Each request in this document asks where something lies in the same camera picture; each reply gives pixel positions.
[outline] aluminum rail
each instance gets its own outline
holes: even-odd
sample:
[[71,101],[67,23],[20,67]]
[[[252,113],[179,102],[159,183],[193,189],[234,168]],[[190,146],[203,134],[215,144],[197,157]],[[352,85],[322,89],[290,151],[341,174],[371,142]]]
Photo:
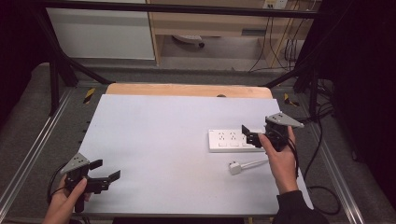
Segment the aluminum rail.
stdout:
[[48,118],[40,134],[21,163],[17,173],[14,175],[3,195],[0,197],[0,223],[2,223],[5,219],[9,208],[17,197],[30,171],[32,170],[41,150],[43,149],[44,145],[46,145],[47,140],[50,138],[50,134],[64,112],[73,90],[74,89],[70,89],[64,93],[63,97],[61,98],[60,107],[52,117]]
[[[303,106],[305,114],[309,116],[307,101],[301,94],[298,95],[298,98],[301,105]],[[311,128],[313,134],[319,140],[320,130],[318,124],[313,123],[311,125]],[[347,182],[345,181],[340,169],[338,168],[338,165],[335,162],[325,139],[322,139],[322,145],[320,146],[320,155],[323,158],[323,161],[329,172],[329,176],[332,179],[332,183],[334,184],[334,188],[337,191],[338,197],[342,205],[344,206],[344,210],[346,212],[347,218],[349,219],[349,222],[351,224],[364,224],[361,210],[357,206],[355,199],[353,198],[353,195],[350,192],[349,187],[347,186]]]

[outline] power plug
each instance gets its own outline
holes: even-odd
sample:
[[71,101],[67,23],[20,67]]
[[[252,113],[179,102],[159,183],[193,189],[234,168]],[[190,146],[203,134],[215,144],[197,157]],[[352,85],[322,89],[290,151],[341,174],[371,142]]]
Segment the power plug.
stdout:
[[241,164],[239,164],[239,162],[236,162],[236,161],[230,163],[229,168],[230,168],[231,175],[237,175],[242,172]]
[[249,163],[245,163],[245,164],[240,164],[237,161],[233,161],[229,164],[229,170],[231,175],[238,175],[242,172],[242,169],[244,169],[245,167],[249,166],[249,165],[254,165],[257,163],[263,163],[263,162],[268,162],[268,160],[263,160],[263,161],[252,161]]

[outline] wrist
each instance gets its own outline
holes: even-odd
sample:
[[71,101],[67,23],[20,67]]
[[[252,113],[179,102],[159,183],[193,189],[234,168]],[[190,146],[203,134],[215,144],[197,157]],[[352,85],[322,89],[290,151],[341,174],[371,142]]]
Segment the wrist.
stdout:
[[276,184],[277,184],[277,189],[279,190],[279,194],[284,194],[291,191],[299,190],[296,181],[286,184],[285,183],[283,184],[276,183]]

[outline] electrical outlet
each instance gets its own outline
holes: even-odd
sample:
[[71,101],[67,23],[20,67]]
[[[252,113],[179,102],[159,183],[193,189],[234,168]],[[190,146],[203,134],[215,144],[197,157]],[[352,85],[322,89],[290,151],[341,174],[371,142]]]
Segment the electrical outlet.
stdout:
[[265,0],[262,8],[285,9],[288,0]]
[[274,9],[275,5],[276,5],[276,0],[265,0],[262,8]]
[[276,0],[274,9],[285,9],[288,0]]
[[[251,130],[262,133],[262,130]],[[210,152],[257,152],[264,149],[247,143],[247,139],[240,130],[209,130]]]

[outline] metal bar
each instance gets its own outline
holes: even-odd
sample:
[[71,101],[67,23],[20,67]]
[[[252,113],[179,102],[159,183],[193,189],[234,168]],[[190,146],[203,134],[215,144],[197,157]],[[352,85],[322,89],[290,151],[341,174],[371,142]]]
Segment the metal bar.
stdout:
[[[305,114],[309,116],[307,101],[305,100],[304,97],[301,96],[301,94],[297,94],[297,95]],[[311,129],[315,137],[319,139],[318,124],[312,123]],[[329,172],[330,178],[332,179],[332,183],[334,184],[334,188],[337,191],[338,197],[340,198],[340,201],[344,206],[344,210],[346,212],[346,216],[349,219],[349,222],[352,224],[363,224],[364,220],[361,215],[361,210],[356,205],[352,193],[350,192],[349,187],[347,186],[347,182],[345,181],[343,175],[341,174],[341,171],[338,168],[338,165],[336,164],[325,139],[322,139],[320,155],[323,158],[323,161]]]
[[317,121],[317,99],[318,99],[318,71],[314,69],[311,74],[311,88],[309,92],[309,116]]
[[276,9],[258,9],[243,7],[205,7],[161,4],[136,4],[136,3],[110,3],[110,2],[87,2],[87,1],[60,1],[60,0],[36,0],[35,4],[42,7],[111,10],[111,11],[143,11],[143,12],[171,12],[171,13],[195,13],[255,17],[277,18],[301,18],[321,19],[328,18],[331,12],[316,11],[293,11]]
[[49,115],[53,116],[59,107],[59,79],[58,67],[55,60],[49,62],[50,74],[50,112]]
[[21,4],[21,9],[23,10],[23,12],[30,13],[36,20],[37,24],[40,26],[41,31],[43,32],[43,35],[47,40],[46,42],[50,48],[49,56],[53,58],[53,60],[55,60],[55,63],[57,63],[56,66],[58,74],[61,75],[66,86],[76,86],[78,83],[78,79],[71,67],[64,62],[60,53],[61,47],[58,43],[58,40],[56,39],[55,34],[49,28],[49,25],[44,19],[43,14],[40,12],[42,7],[37,8],[29,4]]
[[268,89],[272,89],[273,87],[279,85],[280,83],[288,80],[291,77],[299,77],[300,74],[306,72],[307,66],[306,64],[301,64],[299,67],[295,68],[294,70],[289,71],[288,73],[282,75],[281,77],[278,77],[277,79],[274,79],[267,84],[260,85],[259,87],[266,87]]
[[66,108],[69,97],[73,90],[74,89],[70,89],[69,91],[64,93],[58,110],[56,111],[54,116],[50,117],[47,120],[46,124],[44,125],[37,139],[35,140],[29,152],[27,153],[25,159],[21,163],[21,166],[18,169],[17,173],[14,175],[11,182],[8,184],[6,190],[4,191],[3,195],[1,196],[0,223],[2,223],[3,219],[6,217],[9,208],[11,207],[15,198],[17,197],[18,192],[20,191],[30,171],[32,170],[32,167],[35,164],[35,161],[37,160],[38,156],[40,155],[41,150],[43,149],[44,145],[47,143],[47,140],[49,139],[52,130],[54,129],[56,123],[58,122],[59,117],[62,115],[64,109]]
[[106,78],[100,77],[99,75],[97,75],[96,73],[91,71],[90,69],[86,68],[84,65],[82,65],[80,63],[77,63],[73,59],[69,58],[69,56],[67,56],[63,51],[62,51],[62,55],[64,56],[64,58],[66,59],[66,61],[70,65],[72,65],[73,67],[75,67],[77,70],[79,70],[80,72],[84,73],[88,77],[91,77],[91,78],[95,79],[96,81],[98,81],[98,82],[100,82],[102,84],[115,83],[115,81],[110,81],[110,80],[108,80]]

